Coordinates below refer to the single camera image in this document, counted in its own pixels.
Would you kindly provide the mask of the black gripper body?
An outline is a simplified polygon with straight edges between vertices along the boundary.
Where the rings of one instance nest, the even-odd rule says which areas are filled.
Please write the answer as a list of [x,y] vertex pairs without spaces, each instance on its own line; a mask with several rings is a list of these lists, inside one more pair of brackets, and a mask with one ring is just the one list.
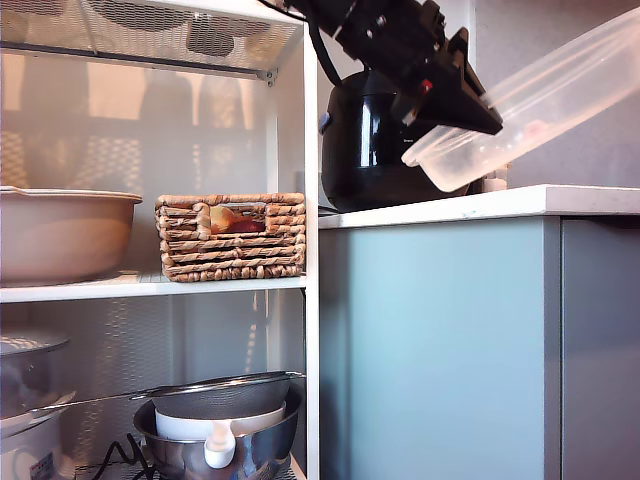
[[336,40],[344,51],[409,96],[446,78],[439,49],[445,17],[433,1],[357,1]]

